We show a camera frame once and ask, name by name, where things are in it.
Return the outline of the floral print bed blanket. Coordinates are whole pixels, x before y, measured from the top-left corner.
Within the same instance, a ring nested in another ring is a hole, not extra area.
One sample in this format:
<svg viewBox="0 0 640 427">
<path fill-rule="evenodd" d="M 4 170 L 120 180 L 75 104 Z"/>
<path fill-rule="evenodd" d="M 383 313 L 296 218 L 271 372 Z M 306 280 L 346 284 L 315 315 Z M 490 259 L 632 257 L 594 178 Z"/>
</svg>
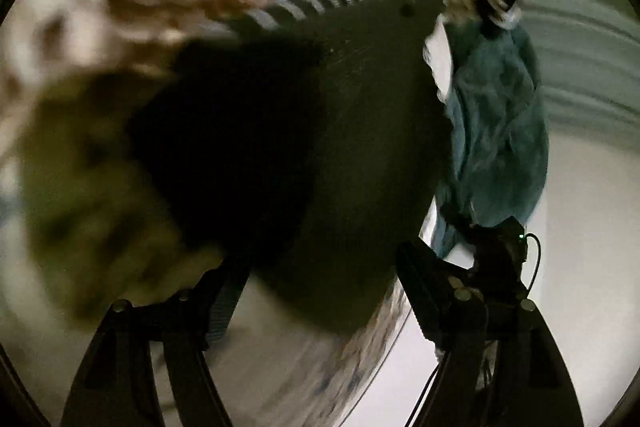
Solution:
<svg viewBox="0 0 640 427">
<path fill-rule="evenodd" d="M 99 129 L 102 75 L 165 86 L 179 46 L 205 26 L 288 0 L 15 0 L 1 26 L 1 343 L 44 420 L 61 424 L 70 388 L 118 300 L 162 303 L 232 263 L 187 251 L 130 173 L 82 165 Z M 395 274 L 370 320 L 348 335 L 305 320 L 250 276 L 226 335 L 204 352 L 237 426 L 334 426 L 385 355 L 406 300 Z M 151 347 L 163 426 L 181 426 L 163 345 Z"/>
</svg>

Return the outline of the dark green garment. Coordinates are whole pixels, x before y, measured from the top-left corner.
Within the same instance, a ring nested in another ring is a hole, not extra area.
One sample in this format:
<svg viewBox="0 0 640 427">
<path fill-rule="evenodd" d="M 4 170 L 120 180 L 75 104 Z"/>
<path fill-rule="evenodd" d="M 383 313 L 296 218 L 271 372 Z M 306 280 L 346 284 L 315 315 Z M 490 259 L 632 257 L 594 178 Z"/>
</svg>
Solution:
<svg viewBox="0 0 640 427">
<path fill-rule="evenodd" d="M 454 221 L 492 228 L 526 223 L 547 181 L 549 137 L 537 55 L 522 26 L 445 27 L 452 58 L 446 114 L 451 170 L 436 193 L 432 247 L 445 258 L 462 243 Z"/>
</svg>

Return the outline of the black knit garment white stripes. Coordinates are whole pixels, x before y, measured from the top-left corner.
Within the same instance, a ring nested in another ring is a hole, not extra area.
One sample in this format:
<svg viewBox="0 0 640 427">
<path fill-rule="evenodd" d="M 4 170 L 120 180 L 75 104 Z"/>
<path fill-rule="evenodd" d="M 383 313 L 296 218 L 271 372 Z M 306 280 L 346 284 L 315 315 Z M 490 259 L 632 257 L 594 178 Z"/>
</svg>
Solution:
<svg viewBox="0 0 640 427">
<path fill-rule="evenodd" d="M 423 50 L 442 0 L 288 0 L 205 26 L 165 86 L 89 91 L 93 172 L 134 177 L 187 251 L 215 247 L 320 329 L 348 335 L 390 286 L 450 157 Z"/>
</svg>

